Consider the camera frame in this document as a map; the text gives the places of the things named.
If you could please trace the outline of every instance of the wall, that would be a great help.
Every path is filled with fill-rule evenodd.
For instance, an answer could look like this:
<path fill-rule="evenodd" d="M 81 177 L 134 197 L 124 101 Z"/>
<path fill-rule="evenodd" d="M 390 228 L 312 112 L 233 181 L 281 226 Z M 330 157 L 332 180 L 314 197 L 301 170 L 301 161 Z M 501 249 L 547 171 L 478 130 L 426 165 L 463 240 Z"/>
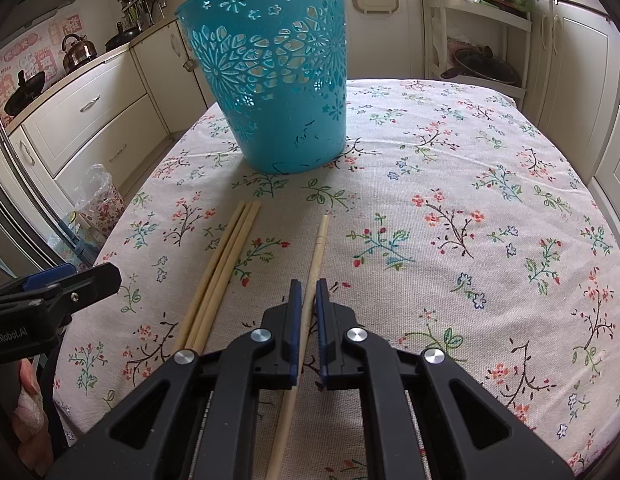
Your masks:
<path fill-rule="evenodd" d="M 87 35 L 96 51 L 103 54 L 106 41 L 116 34 L 107 0 L 76 0 L 0 50 L 0 118 L 3 124 L 11 121 L 3 107 L 18 87 L 20 70 L 25 72 L 26 79 L 44 71 L 44 89 L 65 75 L 61 42 L 69 32 Z"/>

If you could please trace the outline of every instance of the floral tablecloth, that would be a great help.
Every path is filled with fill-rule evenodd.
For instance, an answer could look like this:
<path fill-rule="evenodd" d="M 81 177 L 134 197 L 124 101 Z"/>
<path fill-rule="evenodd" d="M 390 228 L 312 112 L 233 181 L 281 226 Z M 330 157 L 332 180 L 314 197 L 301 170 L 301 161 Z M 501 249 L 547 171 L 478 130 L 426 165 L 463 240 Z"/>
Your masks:
<path fill-rule="evenodd" d="M 54 396 L 68 439 L 169 357 L 236 203 L 258 198 L 208 351 L 305 283 L 329 214 L 334 301 L 397 348 L 446 351 L 581 472 L 620 429 L 620 252 L 590 193 L 492 90 L 361 80 L 347 99 L 346 149 L 308 173 L 255 173 L 217 105 L 171 150 L 99 258 L 121 270 L 119 293 L 65 336 Z M 364 479 L 359 397 L 324 391 L 317 364 L 312 333 L 282 478 Z M 257 479 L 279 405 L 262 395 Z"/>

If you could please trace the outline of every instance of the blue gripper pad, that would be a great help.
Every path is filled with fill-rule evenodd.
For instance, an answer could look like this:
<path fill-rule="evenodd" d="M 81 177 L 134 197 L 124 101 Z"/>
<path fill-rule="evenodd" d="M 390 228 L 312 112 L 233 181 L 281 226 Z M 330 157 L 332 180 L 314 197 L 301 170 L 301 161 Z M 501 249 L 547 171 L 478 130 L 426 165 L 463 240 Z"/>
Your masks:
<path fill-rule="evenodd" d="M 330 298 L 328 296 L 328 285 L 325 279 L 316 282 L 316 319 L 317 331 L 319 333 L 319 362 L 321 364 L 321 382 L 327 384 L 328 367 L 328 343 L 326 341 L 325 332 L 325 311 L 330 306 Z"/>
<path fill-rule="evenodd" d="M 67 278 L 76 274 L 76 269 L 72 264 L 62 264 L 52 269 L 43 270 L 32 274 L 27 281 L 23 284 L 23 292 L 28 290 L 37 290 L 37 288 L 43 288 L 44 286 L 56 283 L 59 280 Z"/>
<path fill-rule="evenodd" d="M 299 346 L 301 344 L 301 282 L 292 280 L 290 282 L 290 296 L 288 307 L 292 307 L 292 332 L 290 345 L 290 378 L 292 385 L 296 386 L 299 372 Z"/>

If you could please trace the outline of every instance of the metal screw cap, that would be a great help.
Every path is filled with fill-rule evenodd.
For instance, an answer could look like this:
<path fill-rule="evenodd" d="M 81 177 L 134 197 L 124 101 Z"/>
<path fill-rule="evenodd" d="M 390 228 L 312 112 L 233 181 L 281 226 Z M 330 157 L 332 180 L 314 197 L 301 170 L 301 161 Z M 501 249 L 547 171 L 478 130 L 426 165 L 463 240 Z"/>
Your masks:
<path fill-rule="evenodd" d="M 252 331 L 250 337 L 256 343 L 264 343 L 272 337 L 272 332 L 267 328 L 257 328 Z"/>
<path fill-rule="evenodd" d="M 196 357 L 196 354 L 191 350 L 179 350 L 174 354 L 174 361 L 176 361 L 179 365 L 187 365 L 190 364 Z"/>
<path fill-rule="evenodd" d="M 346 336 L 350 341 L 354 341 L 355 343 L 360 343 L 367 339 L 367 332 L 359 326 L 351 328 L 347 331 Z"/>
<path fill-rule="evenodd" d="M 433 365 L 438 365 L 443 362 L 443 359 L 445 359 L 445 354 L 438 348 L 428 348 L 423 356 L 426 358 L 428 363 Z"/>

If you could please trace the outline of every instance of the robotic clamp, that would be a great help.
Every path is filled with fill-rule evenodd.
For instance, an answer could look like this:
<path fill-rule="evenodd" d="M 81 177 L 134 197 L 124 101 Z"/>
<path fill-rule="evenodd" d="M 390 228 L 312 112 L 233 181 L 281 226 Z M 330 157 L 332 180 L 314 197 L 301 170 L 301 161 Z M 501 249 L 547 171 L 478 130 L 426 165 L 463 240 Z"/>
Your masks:
<path fill-rule="evenodd" d="M 53 344 L 63 319 L 116 293 L 120 275 L 106 264 L 37 290 L 23 292 L 23 285 L 10 284 L 12 298 L 0 301 L 6 322 L 0 333 L 16 334 L 0 342 L 0 364 Z M 23 336 L 20 316 L 30 319 Z M 353 309 L 332 303 L 325 280 L 316 283 L 316 316 L 323 385 L 360 394 L 370 480 L 426 479 L 415 421 L 434 480 L 496 479 L 512 463 L 512 480 L 574 478 L 561 457 L 441 349 L 394 349 L 360 326 Z M 259 328 L 221 351 L 176 352 L 46 478 L 70 480 L 81 471 L 84 480 L 250 480 L 259 391 L 296 386 L 300 327 L 301 284 L 292 280 L 287 302 L 267 309 Z M 91 460 L 95 453 L 103 459 Z"/>

